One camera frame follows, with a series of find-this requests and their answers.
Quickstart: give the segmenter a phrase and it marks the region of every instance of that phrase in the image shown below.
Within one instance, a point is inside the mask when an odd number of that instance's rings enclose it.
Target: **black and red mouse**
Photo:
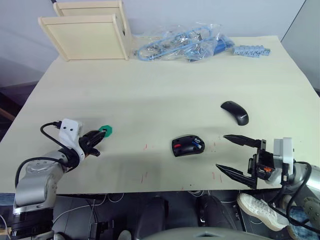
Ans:
[[[204,141],[196,135],[183,136],[172,140],[172,151],[176,157],[201,154],[204,150]]]

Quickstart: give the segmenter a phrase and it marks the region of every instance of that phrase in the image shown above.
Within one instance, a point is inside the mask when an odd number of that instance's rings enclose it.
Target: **white sneaker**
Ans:
[[[131,240],[131,233],[128,230],[123,230],[120,233],[118,240]]]
[[[290,195],[284,195],[281,199],[281,207],[286,210],[287,206],[290,202],[290,200],[292,199],[292,196]]]
[[[289,224],[289,222],[286,224],[278,222],[278,216],[281,215],[272,210],[263,200],[258,200],[251,195],[240,193],[236,201],[246,214],[260,219],[273,231],[280,231]]]

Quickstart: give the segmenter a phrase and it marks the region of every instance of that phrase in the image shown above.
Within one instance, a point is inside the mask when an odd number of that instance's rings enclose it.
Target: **shoe lace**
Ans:
[[[273,215],[273,210],[268,206],[268,204],[264,200],[257,199],[256,205],[264,214]]]

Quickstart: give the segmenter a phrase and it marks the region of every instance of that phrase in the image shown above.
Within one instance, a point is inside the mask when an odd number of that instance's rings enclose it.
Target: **wireless mouse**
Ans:
[[[246,110],[234,101],[224,102],[221,108],[231,113],[235,117],[238,125],[244,126],[249,123],[249,116]]]
[[[176,157],[201,154],[204,150],[204,141],[195,135],[183,136],[172,140],[172,151]]]

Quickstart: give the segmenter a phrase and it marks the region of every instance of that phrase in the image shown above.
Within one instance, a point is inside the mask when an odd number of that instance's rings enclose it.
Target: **light wooden tabletop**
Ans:
[[[254,148],[226,134],[266,139],[291,137],[294,158],[320,166],[320,100],[276,36],[235,37],[236,45],[264,45],[269,56],[223,52],[185,60],[73,60],[57,58],[35,87],[0,143],[0,192],[14,192],[18,165],[58,146],[40,133],[42,124],[70,118],[83,133],[102,125],[113,133],[58,183],[57,193],[122,193],[247,189],[216,164],[247,172]],[[220,105],[243,106],[249,123],[237,125]],[[57,129],[49,133],[58,137]],[[174,157],[172,139],[201,137],[205,151]],[[258,188],[272,188],[259,180]]]

